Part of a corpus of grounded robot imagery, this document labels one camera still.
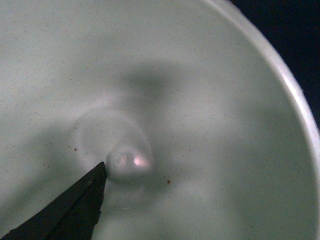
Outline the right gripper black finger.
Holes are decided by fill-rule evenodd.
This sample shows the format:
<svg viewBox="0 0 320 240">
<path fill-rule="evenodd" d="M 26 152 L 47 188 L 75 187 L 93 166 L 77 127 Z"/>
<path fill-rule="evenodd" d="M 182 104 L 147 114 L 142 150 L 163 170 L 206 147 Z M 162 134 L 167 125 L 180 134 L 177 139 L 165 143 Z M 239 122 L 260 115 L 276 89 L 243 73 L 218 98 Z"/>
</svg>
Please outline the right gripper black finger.
<svg viewBox="0 0 320 240">
<path fill-rule="evenodd" d="M 107 171 L 100 162 L 3 240 L 90 240 L 101 215 Z"/>
</svg>

